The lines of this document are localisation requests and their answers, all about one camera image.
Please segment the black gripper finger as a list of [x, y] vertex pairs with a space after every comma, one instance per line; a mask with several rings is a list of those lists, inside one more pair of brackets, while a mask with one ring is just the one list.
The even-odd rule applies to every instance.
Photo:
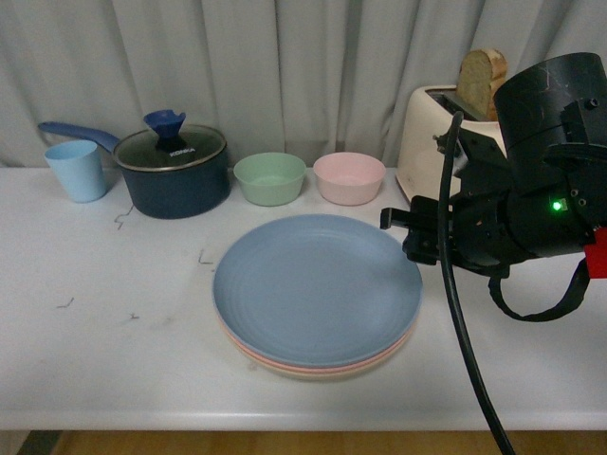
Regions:
[[409, 228], [411, 213], [403, 209], [385, 208], [380, 212], [379, 228], [387, 230], [391, 227]]

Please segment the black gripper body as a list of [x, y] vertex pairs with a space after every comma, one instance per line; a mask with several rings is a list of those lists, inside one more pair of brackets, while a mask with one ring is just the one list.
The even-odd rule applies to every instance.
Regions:
[[[451, 259], [468, 271], [503, 278], [511, 265], [535, 257], [518, 245], [508, 227], [513, 182], [506, 158], [494, 139], [465, 129], [459, 132], [457, 151], [455, 158], [467, 164], [455, 174], [460, 191], [450, 197]], [[430, 265], [439, 260], [437, 210], [437, 200], [413, 198], [403, 245], [409, 260]]]

